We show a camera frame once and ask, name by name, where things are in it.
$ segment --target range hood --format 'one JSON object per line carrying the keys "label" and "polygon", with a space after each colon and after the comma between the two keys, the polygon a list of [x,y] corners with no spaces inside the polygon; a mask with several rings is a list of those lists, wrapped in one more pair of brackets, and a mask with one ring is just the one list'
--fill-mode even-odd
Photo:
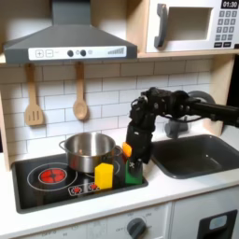
{"label": "range hood", "polygon": [[91,26],[91,0],[52,0],[52,26],[4,45],[7,63],[133,59],[137,46]]}

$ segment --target green object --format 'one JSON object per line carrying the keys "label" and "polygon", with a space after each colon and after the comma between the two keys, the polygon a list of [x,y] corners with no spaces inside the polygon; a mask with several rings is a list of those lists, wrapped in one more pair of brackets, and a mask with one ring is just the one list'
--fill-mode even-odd
{"label": "green object", "polygon": [[140,172],[140,174],[138,174],[138,176],[133,176],[129,172],[129,161],[127,161],[126,169],[125,169],[125,183],[141,185],[143,183],[143,168],[141,169],[141,172]]}

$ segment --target gray sink basin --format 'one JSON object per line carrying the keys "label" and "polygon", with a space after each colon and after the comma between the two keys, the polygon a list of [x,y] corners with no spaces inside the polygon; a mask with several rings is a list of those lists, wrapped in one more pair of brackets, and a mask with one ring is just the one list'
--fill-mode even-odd
{"label": "gray sink basin", "polygon": [[166,175],[177,179],[239,168],[239,152],[208,134],[155,142],[152,160]]}

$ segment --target yellow object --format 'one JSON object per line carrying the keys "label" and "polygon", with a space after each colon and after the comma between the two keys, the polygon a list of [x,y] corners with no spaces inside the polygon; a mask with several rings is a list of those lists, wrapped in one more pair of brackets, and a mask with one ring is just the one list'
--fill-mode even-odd
{"label": "yellow object", "polygon": [[123,143],[123,153],[128,158],[130,158],[132,155],[132,148],[127,143]]}
{"label": "yellow object", "polygon": [[94,168],[94,183],[101,190],[112,189],[113,187],[114,166],[101,163]]}

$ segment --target microwave keypad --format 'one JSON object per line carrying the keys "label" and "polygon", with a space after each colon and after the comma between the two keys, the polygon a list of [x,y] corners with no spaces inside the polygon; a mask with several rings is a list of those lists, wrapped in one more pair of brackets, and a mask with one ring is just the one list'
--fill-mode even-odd
{"label": "microwave keypad", "polygon": [[218,18],[218,28],[215,37],[215,48],[230,48],[236,24],[236,10],[221,10]]}

